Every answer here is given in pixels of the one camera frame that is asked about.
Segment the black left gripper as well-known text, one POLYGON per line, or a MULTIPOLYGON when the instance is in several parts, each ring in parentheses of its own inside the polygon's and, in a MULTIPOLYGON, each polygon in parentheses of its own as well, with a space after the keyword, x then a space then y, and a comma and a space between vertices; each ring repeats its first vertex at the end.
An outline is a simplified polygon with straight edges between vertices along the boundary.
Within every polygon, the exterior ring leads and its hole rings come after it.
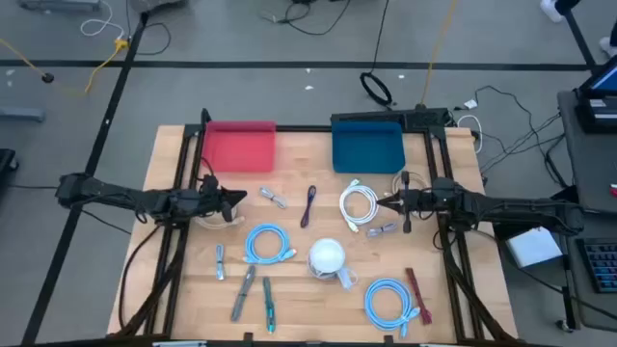
POLYGON ((206 174, 201 180, 198 211, 200 217, 220 213, 225 222, 232 221, 232 207, 240 203, 248 193, 244 190, 228 190, 219 187, 214 175, 206 174))

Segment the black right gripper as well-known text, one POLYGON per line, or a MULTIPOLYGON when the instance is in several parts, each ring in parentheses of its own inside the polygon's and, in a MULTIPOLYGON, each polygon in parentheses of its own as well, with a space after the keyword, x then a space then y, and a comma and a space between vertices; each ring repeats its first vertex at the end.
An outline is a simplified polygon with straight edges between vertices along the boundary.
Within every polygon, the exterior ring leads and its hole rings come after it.
POLYGON ((434 213, 431 209, 431 188, 418 173, 402 171, 400 180, 399 194, 385 192, 378 199, 377 204, 399 213, 401 199, 404 216, 403 231, 410 233, 412 231, 411 215, 413 213, 416 213, 419 218, 421 218, 422 212, 430 211, 431 214, 434 213))

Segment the red plastic tray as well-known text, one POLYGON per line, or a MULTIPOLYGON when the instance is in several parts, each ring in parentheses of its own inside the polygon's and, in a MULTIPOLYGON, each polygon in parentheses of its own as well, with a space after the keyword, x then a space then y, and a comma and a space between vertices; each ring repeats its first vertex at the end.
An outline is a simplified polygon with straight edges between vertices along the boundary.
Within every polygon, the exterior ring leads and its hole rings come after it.
POLYGON ((266 120, 210 121, 203 158, 216 173, 269 173, 274 169, 276 126, 266 120))

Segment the blue plastic tray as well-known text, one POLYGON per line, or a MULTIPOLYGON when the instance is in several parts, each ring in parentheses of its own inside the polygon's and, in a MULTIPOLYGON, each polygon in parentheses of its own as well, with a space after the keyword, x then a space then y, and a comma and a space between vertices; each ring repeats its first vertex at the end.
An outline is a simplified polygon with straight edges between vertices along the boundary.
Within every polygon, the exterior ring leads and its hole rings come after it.
POLYGON ((395 174, 406 164, 402 128, 388 121, 335 121, 332 159, 340 174, 395 174))

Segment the white round dome device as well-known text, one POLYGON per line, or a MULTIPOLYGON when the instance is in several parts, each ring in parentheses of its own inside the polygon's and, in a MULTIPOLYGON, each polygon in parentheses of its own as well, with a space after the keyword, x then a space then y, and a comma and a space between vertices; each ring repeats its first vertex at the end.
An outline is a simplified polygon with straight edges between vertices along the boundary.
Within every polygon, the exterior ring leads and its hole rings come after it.
POLYGON ((317 240, 308 253, 308 268, 318 279, 339 277, 345 264, 346 254, 341 244, 332 238, 317 240))

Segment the white box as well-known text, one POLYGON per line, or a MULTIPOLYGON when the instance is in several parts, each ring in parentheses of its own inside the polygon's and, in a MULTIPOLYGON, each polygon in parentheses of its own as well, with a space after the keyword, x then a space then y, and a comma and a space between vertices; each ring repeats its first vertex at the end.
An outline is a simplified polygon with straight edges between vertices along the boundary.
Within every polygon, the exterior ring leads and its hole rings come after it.
POLYGON ((561 249, 544 227, 530 229, 505 241, 519 268, 542 263, 563 255, 561 249))

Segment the grey floor object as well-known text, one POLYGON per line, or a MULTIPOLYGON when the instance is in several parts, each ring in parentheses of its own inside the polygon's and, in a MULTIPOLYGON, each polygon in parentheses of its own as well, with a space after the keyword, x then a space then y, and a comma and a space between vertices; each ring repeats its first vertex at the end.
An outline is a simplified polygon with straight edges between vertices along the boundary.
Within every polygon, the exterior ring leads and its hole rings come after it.
POLYGON ((153 11, 181 7, 188 0, 127 0, 129 7, 137 13, 149 13, 153 11))

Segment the black keyboard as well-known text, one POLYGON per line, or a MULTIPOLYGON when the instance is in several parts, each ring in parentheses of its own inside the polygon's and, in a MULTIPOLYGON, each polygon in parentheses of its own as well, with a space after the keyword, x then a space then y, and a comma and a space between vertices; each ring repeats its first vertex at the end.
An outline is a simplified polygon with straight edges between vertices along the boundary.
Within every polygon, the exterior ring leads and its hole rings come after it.
POLYGON ((576 244, 594 290, 617 293, 617 238, 579 238, 576 244))

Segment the black desktop device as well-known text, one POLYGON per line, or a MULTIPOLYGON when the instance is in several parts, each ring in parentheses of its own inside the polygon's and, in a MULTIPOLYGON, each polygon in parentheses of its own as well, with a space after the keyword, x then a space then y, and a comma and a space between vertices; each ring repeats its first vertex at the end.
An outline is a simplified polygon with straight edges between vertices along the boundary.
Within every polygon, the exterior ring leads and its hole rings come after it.
POLYGON ((586 133, 617 133, 617 93, 580 92, 575 113, 586 133))

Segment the grey floor bar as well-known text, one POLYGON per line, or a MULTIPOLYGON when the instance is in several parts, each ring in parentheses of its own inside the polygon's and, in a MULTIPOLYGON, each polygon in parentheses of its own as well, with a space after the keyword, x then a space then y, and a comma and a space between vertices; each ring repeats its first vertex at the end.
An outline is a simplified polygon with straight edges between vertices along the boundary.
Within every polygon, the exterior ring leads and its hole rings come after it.
POLYGON ((0 106, 0 120, 30 120, 43 122, 45 112, 38 108, 0 106))

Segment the grey keyboard desk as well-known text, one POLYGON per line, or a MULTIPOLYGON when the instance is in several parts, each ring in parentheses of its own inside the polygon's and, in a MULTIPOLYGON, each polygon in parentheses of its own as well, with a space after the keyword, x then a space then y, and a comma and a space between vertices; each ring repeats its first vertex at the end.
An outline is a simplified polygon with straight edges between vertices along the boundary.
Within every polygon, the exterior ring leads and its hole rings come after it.
POLYGON ((617 293, 594 290, 577 248, 579 238, 617 238, 617 215, 587 214, 581 233, 560 239, 576 320, 587 328, 617 333, 617 293))

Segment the laptop screen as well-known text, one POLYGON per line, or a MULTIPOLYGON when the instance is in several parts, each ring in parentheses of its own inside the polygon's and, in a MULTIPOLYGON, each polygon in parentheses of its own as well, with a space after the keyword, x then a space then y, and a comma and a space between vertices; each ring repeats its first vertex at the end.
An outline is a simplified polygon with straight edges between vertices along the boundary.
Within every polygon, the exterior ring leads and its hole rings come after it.
POLYGON ((578 90, 589 98, 617 96, 617 55, 598 67, 578 90))

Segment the grey floor equipment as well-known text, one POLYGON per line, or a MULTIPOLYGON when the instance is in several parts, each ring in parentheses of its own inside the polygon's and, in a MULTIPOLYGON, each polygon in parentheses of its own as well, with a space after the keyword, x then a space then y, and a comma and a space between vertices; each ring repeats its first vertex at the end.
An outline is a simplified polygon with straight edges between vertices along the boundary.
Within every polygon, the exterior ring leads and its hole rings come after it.
POLYGON ((98 11, 101 0, 16 0, 26 10, 98 11))

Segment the black aluminium table frame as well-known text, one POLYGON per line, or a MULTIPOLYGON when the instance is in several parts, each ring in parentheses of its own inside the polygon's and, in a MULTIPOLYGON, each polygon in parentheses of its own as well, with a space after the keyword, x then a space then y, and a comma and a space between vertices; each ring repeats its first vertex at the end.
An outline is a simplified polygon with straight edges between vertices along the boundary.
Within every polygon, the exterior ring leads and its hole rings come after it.
POLYGON ((108 329, 116 332, 146 300, 160 257, 185 248, 176 284, 162 294, 150 322, 156 333, 174 339, 227 341, 239 345, 282 342, 335 343, 399 341, 399 332, 375 328, 364 313, 366 288, 380 278, 404 280, 413 269, 432 323, 413 319, 403 337, 407 343, 454 343, 459 338, 489 338, 462 290, 448 277, 438 219, 424 215, 402 228, 377 237, 366 227, 352 231, 344 221, 339 197, 351 176, 332 165, 332 135, 326 125, 281 125, 276 135, 276 159, 269 173, 221 173, 220 182, 248 192, 239 204, 240 225, 209 230, 191 224, 187 230, 165 231, 136 223, 129 241, 130 269, 117 294, 108 329), (230 319, 235 297, 247 271, 244 247, 248 233, 260 224, 275 224, 289 235, 292 258, 256 269, 272 283, 277 327, 266 328, 262 283, 256 280, 237 322, 230 319), (321 280, 309 270, 311 246, 332 238, 343 247, 345 267, 358 282, 345 290, 338 278, 321 280))

